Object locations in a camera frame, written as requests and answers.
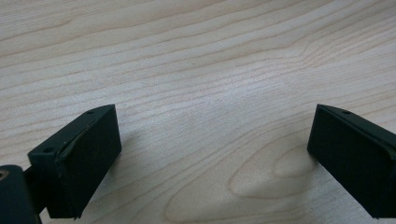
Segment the light wood surface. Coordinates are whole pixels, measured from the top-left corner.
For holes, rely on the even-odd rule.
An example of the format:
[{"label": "light wood surface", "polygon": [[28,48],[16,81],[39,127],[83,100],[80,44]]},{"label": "light wood surface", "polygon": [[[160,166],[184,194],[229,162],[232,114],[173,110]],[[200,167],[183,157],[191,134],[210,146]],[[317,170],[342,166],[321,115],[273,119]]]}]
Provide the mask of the light wood surface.
[{"label": "light wood surface", "polygon": [[116,104],[121,156],[44,223],[395,223],[306,152],[316,104],[396,132],[395,38],[396,1],[1,1],[0,163]]}]

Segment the table surface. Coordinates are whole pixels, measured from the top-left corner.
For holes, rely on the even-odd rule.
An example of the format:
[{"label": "table surface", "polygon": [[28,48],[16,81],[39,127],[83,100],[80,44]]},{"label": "table surface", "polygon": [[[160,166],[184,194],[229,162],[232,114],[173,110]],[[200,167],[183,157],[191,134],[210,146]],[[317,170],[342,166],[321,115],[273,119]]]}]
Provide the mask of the table surface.
[{"label": "table surface", "polygon": [[395,1],[1,1],[0,163],[115,104],[121,155],[44,223],[394,223],[306,145],[317,104],[396,132],[395,66]]}]

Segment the wooden table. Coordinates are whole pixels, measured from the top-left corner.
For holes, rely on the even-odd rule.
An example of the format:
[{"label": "wooden table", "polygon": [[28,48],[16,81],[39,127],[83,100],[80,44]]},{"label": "wooden table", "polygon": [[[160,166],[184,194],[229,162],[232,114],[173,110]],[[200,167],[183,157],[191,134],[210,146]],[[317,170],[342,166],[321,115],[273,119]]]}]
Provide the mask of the wooden table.
[{"label": "wooden table", "polygon": [[306,144],[316,104],[396,132],[395,38],[395,1],[2,1],[0,163],[116,104],[120,157],[44,223],[394,223]]}]

